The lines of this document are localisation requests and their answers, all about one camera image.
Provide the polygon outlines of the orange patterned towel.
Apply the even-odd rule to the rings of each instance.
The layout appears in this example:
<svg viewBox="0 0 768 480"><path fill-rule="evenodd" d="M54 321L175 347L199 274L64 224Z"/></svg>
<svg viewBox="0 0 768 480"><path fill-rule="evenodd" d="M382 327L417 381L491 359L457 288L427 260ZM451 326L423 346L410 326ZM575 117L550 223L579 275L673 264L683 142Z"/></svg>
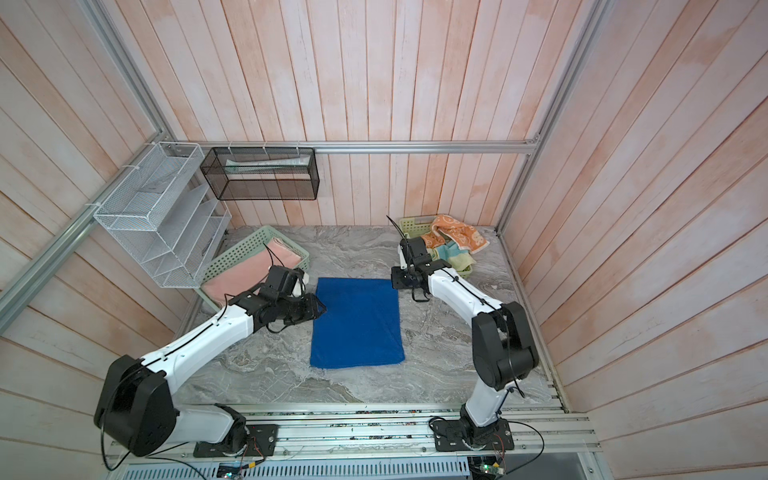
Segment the orange patterned towel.
<svg viewBox="0 0 768 480"><path fill-rule="evenodd" d="M422 234L427 248L454 242L460 250L475 254L489 245L489 241L474 227L465 224L450 215L438 215L429 225L426 234Z"/></svg>

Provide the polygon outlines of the light green yellow towel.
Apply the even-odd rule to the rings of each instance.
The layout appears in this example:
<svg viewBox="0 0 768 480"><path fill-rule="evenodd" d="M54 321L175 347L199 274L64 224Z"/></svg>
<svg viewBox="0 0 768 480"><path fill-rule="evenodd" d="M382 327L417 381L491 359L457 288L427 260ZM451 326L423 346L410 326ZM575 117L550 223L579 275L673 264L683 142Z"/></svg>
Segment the light green yellow towel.
<svg viewBox="0 0 768 480"><path fill-rule="evenodd" d="M428 248L433 260L445 260L462 277L468 277L473 271L474 258L467 250L462 250L459 245L450 241L435 248Z"/></svg>

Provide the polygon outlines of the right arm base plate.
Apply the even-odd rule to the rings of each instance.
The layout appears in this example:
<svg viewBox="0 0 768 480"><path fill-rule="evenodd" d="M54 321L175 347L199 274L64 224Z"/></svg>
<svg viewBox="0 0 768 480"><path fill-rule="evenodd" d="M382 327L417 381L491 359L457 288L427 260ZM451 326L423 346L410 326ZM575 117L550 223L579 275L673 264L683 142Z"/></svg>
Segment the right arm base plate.
<svg viewBox="0 0 768 480"><path fill-rule="evenodd" d="M438 452L496 450L504 453L515 448L509 423L503 418L488 426L477 427L464 418L432 417L428 427Z"/></svg>

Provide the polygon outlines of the yellow-green plastic basket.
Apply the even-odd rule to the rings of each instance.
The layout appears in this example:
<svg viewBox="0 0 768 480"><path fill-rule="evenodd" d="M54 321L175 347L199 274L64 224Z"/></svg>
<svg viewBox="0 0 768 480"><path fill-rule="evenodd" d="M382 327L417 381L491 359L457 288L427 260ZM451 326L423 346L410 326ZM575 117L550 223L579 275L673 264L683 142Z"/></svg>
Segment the yellow-green plastic basket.
<svg viewBox="0 0 768 480"><path fill-rule="evenodd" d="M398 220L398 226L407 238L415 238L430 234L435 219L435 215L403 217Z"/></svg>

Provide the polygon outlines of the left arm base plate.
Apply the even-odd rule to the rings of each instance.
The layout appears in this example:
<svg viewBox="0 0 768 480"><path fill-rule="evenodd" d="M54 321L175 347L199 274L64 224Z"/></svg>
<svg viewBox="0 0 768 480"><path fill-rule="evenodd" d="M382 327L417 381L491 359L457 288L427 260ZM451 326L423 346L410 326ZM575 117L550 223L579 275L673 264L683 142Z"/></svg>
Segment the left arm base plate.
<svg viewBox="0 0 768 480"><path fill-rule="evenodd" d="M245 424L234 426L218 443L197 442L194 458L255 456L270 457L274 454L278 440L277 424Z"/></svg>

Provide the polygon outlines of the aluminium wall rail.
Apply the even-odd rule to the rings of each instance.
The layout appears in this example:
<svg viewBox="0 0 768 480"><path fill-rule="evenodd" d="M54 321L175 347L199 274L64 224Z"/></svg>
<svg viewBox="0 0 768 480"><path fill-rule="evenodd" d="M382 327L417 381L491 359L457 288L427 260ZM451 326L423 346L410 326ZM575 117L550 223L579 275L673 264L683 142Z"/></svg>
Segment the aluminium wall rail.
<svg viewBox="0 0 768 480"><path fill-rule="evenodd" d="M334 154L531 154L537 148L536 141L529 140L424 140L424 141L199 141L170 142L175 148L198 145L203 151L212 148L250 148L262 152L298 152L311 149L319 155Z"/></svg>

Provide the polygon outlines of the blue towel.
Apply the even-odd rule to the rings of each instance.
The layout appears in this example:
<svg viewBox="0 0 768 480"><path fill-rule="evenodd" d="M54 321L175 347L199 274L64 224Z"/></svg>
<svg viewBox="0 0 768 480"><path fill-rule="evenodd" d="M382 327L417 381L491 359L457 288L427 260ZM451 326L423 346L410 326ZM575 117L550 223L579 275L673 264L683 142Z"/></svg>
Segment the blue towel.
<svg viewBox="0 0 768 480"><path fill-rule="evenodd" d="M322 277L316 296L327 311L313 321L312 367L336 370L405 360L399 297L388 280Z"/></svg>

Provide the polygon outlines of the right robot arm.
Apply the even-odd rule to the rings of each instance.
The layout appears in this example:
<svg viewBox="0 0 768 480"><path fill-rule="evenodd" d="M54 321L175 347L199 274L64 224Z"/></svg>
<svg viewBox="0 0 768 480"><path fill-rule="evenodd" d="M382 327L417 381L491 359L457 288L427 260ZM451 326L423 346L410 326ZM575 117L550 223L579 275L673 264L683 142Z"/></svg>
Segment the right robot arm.
<svg viewBox="0 0 768 480"><path fill-rule="evenodd" d="M391 269L396 290L422 291L419 303L438 299L471 327L472 361L478 380L456 420L433 417L428 427L441 452L513 446L501 417L508 395L520 389L540 363L540 356L524 307L517 301L492 298L452 268L431 257L421 237L400 240L400 264Z"/></svg>

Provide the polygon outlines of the aluminium rail frame front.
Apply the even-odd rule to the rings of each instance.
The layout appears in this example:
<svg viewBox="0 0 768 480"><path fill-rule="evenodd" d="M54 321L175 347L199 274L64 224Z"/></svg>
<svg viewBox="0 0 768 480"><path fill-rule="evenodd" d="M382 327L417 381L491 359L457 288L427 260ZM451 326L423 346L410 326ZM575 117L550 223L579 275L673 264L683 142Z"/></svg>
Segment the aluminium rail frame front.
<svg viewBox="0 0 768 480"><path fill-rule="evenodd" d="M241 472L244 479L286 478L583 478L609 479L591 421L557 400L509 402L501 417L515 448L438 452L432 417L459 418L456 404L241 404L247 424L277 424L270 457Z"/></svg>

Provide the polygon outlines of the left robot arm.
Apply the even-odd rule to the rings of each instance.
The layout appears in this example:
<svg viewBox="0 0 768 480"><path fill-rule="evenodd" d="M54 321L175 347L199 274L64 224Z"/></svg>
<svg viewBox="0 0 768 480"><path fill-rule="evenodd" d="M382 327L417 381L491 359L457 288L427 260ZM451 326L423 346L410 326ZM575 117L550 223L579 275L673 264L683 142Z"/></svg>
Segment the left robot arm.
<svg viewBox="0 0 768 480"><path fill-rule="evenodd" d="M271 323L293 326L326 310L308 291L307 273L272 266L248 290L226 296L223 308L184 336L140 358L123 355L107 371L94 414L102 437L110 437L137 457L166 444L204 443L225 456L247 449L245 417L221 404L178 405L177 390L198 370L234 344Z"/></svg>

